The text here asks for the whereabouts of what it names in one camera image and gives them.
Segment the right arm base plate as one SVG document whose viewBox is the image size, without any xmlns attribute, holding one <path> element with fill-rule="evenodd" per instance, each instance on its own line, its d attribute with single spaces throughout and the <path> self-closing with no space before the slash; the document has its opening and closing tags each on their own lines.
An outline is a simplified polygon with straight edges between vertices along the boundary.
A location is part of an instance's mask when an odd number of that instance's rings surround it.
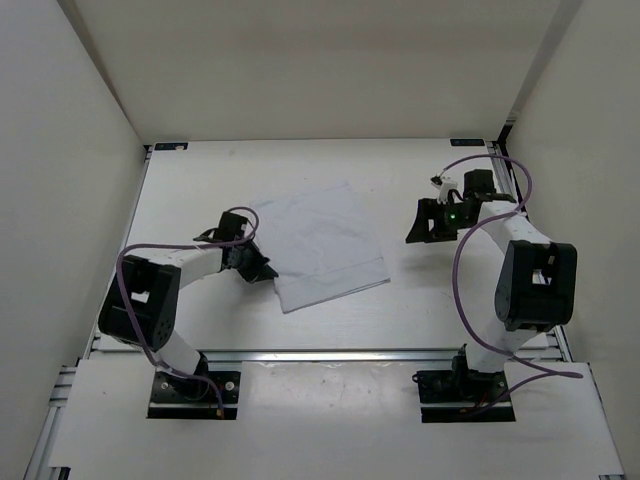
<svg viewBox="0 0 640 480">
<path fill-rule="evenodd" d="M 430 423 L 503 423 L 516 416 L 506 392 L 504 372 L 470 374 L 453 370 L 419 370 L 412 375 L 418 387 L 421 421 Z"/>
</svg>

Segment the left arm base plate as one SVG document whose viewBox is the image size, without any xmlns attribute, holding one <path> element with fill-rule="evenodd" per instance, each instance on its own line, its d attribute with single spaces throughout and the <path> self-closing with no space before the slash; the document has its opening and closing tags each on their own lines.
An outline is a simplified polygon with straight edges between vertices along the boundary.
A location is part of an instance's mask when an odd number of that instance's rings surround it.
<svg viewBox="0 0 640 480">
<path fill-rule="evenodd" d="M 235 420 L 238 413 L 241 372 L 209 370 L 208 377 L 220 391 L 223 409 L 218 407 L 218 398 L 208 383 L 196 382 L 192 385 L 187 380 L 156 371 L 150 391 L 147 418 Z"/>
</svg>

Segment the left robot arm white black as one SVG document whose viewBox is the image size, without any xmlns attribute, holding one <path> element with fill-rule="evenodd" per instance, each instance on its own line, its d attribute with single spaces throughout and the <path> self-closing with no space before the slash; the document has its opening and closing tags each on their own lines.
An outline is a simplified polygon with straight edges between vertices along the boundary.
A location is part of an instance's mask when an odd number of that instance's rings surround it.
<svg viewBox="0 0 640 480">
<path fill-rule="evenodd" d="M 228 270 L 249 284 L 276 279 L 270 259 L 255 243 L 259 224 L 253 209 L 232 207 L 191 244 L 138 243 L 124 248 L 98 316 L 99 331 L 141 351 L 186 399 L 212 395 L 221 404 L 221 388 L 209 376 L 206 356 L 175 330 L 179 294 Z"/>
</svg>

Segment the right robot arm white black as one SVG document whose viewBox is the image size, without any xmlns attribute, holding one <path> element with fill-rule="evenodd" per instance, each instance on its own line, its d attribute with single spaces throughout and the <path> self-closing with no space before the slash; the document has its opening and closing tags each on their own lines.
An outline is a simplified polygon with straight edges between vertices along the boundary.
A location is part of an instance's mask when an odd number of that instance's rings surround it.
<svg viewBox="0 0 640 480">
<path fill-rule="evenodd" d="M 479 332 L 462 320 L 473 342 L 462 346 L 444 371 L 419 371 L 413 379 L 425 403 L 479 402 L 506 389 L 505 364 L 533 337 L 567 324 L 574 308 L 577 250 L 539 232 L 515 199 L 496 190 L 493 174 L 476 169 L 464 184 L 434 176 L 436 198 L 419 200 L 405 241 L 455 241 L 460 232 L 490 236 L 503 254 L 494 294 L 494 315 Z"/>
</svg>

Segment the white skirt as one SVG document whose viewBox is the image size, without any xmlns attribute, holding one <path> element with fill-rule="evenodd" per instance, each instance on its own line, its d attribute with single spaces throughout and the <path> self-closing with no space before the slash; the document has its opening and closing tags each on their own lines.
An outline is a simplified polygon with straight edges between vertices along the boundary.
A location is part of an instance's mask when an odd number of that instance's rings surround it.
<svg viewBox="0 0 640 480">
<path fill-rule="evenodd" d="M 348 183 L 260 199 L 257 244 L 289 314 L 390 281 L 373 226 Z"/>
</svg>

